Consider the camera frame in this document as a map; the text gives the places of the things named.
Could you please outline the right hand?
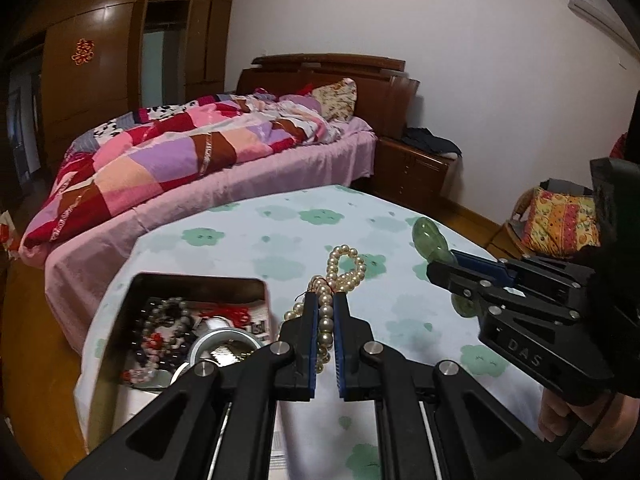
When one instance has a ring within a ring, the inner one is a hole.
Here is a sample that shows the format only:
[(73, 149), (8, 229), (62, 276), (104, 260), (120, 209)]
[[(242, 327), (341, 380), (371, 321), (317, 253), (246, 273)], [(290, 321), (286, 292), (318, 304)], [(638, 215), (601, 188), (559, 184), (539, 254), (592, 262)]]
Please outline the right hand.
[(621, 393), (605, 394), (588, 406), (574, 406), (552, 391), (542, 390), (538, 429), (544, 440), (553, 442), (563, 437), (570, 429), (570, 415), (592, 429), (582, 449), (605, 460), (620, 452), (634, 433), (639, 420), (639, 400)]

